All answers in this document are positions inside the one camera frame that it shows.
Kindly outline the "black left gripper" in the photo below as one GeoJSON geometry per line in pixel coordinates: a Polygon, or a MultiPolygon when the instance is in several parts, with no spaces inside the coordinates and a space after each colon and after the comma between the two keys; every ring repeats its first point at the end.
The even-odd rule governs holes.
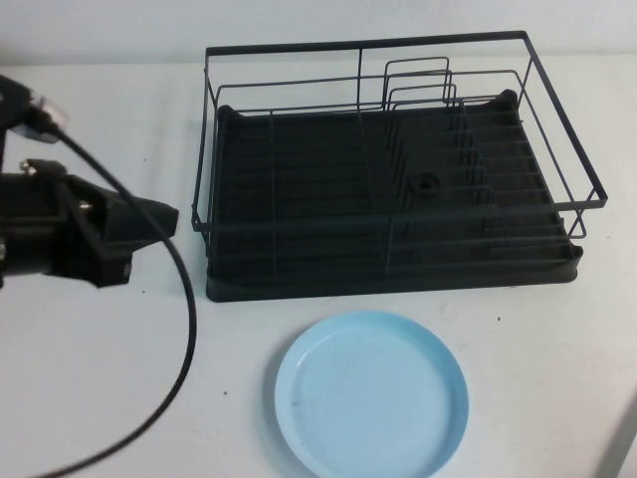
{"type": "MultiPolygon", "coordinates": [[[[160,242],[158,233],[111,190],[67,172],[59,162],[25,159],[1,174],[1,277],[43,274],[104,288],[125,285],[132,251],[160,242]]],[[[174,236],[179,211],[138,204],[174,236]]]]}

